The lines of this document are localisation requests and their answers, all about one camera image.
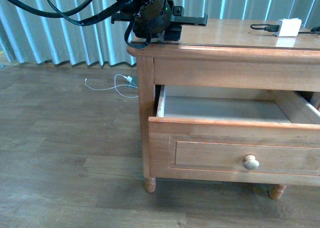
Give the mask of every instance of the drawer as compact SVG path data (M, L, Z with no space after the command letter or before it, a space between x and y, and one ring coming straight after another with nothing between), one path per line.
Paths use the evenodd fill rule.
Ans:
M149 149L152 177L309 184L320 112L293 91L162 86Z

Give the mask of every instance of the vertical blinds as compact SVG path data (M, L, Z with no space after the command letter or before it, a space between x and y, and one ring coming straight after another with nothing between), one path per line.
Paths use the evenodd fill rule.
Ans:
M46 0L20 0L39 10L52 11ZM71 10L84 0L53 0L60 10ZM84 19L112 5L115 0L94 0L74 19ZM320 25L320 0L175 0L186 16L214 19L278 20L300 18L306 28ZM0 0L0 44L10 61L53 63L70 61L88 65L110 65L135 59L127 54L124 33L127 23L111 25L107 19L97 25L78 27L64 19L29 14Z

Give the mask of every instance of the wooden floor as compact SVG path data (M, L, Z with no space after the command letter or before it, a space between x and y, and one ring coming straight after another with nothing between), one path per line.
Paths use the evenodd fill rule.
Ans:
M138 99L84 86L135 73L0 68L0 228L320 227L320 187L274 201L269 185L157 179L146 193Z

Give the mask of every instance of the drawer knob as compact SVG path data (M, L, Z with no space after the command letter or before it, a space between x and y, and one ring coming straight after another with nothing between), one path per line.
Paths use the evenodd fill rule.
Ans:
M244 168L247 170L255 170L259 167L259 162L254 155L247 155L244 158Z

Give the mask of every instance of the black cable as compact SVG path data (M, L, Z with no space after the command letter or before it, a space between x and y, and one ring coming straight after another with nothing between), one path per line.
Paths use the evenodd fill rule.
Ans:
M264 30L267 32L278 32L280 26L277 24L252 24L250 28L253 30ZM310 31L300 31L299 34L320 35L320 26L312 28Z
M144 49L147 46L149 46L150 43L151 43L151 38L152 38L151 31L148 32L148 37L146 38L146 41L144 43L142 43L142 44L132 44L132 43L129 42L129 36L130 36L130 33L132 32L135 24L136 24L136 18L132 17L132 19L131 19L131 21L130 21L130 23L128 25L128 28L126 29L126 31L124 33L125 43L129 47L132 47L132 48L135 48L135 49Z
M264 30L267 32L277 32L280 28L277 24L252 24L250 28L253 30Z
M50 0L47 0L47 1L48 1L49 5L58 14L60 14L63 18L65 18L68 22L70 22L76 26L87 27L87 26L97 24L97 23L107 19L108 17L110 17L113 14L117 13L118 11L122 10L126 6L130 5L134 0L120 0L116 3L114 3L113 5L111 5L110 7L108 7L107 9L101 11L100 13L98 13L92 17L83 19L83 20L75 20L75 19L72 19L72 18L66 16Z
M47 18L63 18L63 16L59 13L53 13L53 12L46 12L46 11L42 11L42 10L38 10L38 9L35 9L31 6L28 6L24 3L22 3L21 1L19 0L7 0L8 2L14 4L15 6L29 12L29 13L32 13L34 15L37 15L37 16L41 16L41 17L47 17ZM82 11L84 8L86 8L93 0L85 0L85 2L83 2L81 5L79 5L78 7L72 9L72 10L69 10L69 11L66 11L66 12L63 12L63 14L67 17L69 16L72 16L74 14L77 14L79 13L80 11Z

